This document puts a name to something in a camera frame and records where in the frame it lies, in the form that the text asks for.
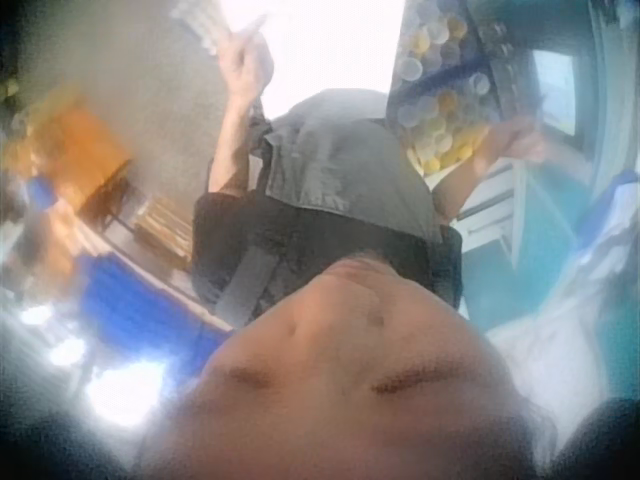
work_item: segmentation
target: blue cloth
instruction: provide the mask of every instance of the blue cloth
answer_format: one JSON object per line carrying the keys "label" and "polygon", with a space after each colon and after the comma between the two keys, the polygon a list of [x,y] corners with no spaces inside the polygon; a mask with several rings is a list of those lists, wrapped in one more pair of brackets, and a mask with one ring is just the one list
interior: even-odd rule
{"label": "blue cloth", "polygon": [[32,177],[27,182],[29,200],[37,210],[45,211],[58,201],[53,187],[42,175]]}
{"label": "blue cloth", "polygon": [[228,337],[167,293],[148,284],[115,254],[77,259],[86,287],[80,309],[100,340],[125,359],[168,364],[175,384],[197,377]]}
{"label": "blue cloth", "polygon": [[582,219],[577,229],[576,236],[578,243],[577,250],[585,250],[591,246],[598,235],[602,232],[602,228],[609,215],[611,202],[616,194],[616,190],[621,185],[637,182],[638,174],[633,170],[623,170],[616,175],[607,189],[602,192],[596,203],[589,209],[589,212]]}

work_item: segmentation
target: wrist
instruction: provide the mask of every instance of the wrist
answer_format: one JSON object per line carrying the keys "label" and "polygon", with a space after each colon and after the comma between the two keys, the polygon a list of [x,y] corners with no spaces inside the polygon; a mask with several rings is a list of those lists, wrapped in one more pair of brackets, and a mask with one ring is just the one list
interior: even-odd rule
{"label": "wrist", "polygon": [[486,153],[478,152],[472,160],[475,174],[479,178],[484,177],[497,160],[497,155],[487,155]]}
{"label": "wrist", "polygon": [[255,99],[242,96],[230,96],[227,101],[227,110],[237,113],[247,113],[253,106]]}

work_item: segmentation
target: person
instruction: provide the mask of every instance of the person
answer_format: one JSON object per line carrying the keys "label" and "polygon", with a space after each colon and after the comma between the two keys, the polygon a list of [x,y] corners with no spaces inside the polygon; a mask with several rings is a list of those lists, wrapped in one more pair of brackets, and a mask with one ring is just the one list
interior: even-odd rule
{"label": "person", "polygon": [[144,478],[531,478],[526,403],[451,306],[372,255],[239,330],[159,415]]}
{"label": "person", "polygon": [[[457,308],[461,237],[448,224],[500,156],[543,157],[534,122],[493,127],[431,194],[397,136],[374,118],[385,95],[321,92],[266,131],[254,129],[262,123],[252,106],[273,75],[257,28],[228,33],[218,49],[229,100],[207,192],[195,206],[192,279],[200,299],[240,328],[339,259],[371,251]],[[251,191],[250,150],[263,160]]]}

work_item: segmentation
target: hand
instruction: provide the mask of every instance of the hand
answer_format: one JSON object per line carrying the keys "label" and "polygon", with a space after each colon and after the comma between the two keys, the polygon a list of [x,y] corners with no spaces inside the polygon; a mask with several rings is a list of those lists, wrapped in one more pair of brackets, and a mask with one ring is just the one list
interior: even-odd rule
{"label": "hand", "polygon": [[264,17],[247,29],[226,32],[218,43],[222,76],[229,90],[229,101],[248,108],[273,77],[273,59],[264,37],[258,32]]}
{"label": "hand", "polygon": [[546,143],[533,117],[516,117],[493,126],[477,156],[490,162],[511,157],[541,163],[546,159]]}

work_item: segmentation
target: bright light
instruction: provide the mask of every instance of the bright light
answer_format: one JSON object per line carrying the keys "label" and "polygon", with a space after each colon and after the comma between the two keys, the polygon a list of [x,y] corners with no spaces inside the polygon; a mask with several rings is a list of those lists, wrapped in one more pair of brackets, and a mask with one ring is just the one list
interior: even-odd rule
{"label": "bright light", "polygon": [[140,362],[108,370],[93,379],[86,393],[98,415],[122,427],[143,423],[157,405],[164,365]]}
{"label": "bright light", "polygon": [[49,360],[57,367],[69,367],[84,357],[87,345],[79,338],[69,338],[49,353]]}
{"label": "bright light", "polygon": [[[232,30],[270,15],[264,34],[275,62],[262,95],[268,118],[328,88],[388,93],[404,1],[221,0]],[[381,102],[384,116],[385,103]]]}
{"label": "bright light", "polygon": [[25,325],[40,327],[47,323],[52,316],[53,307],[51,305],[39,305],[23,311],[20,318]]}

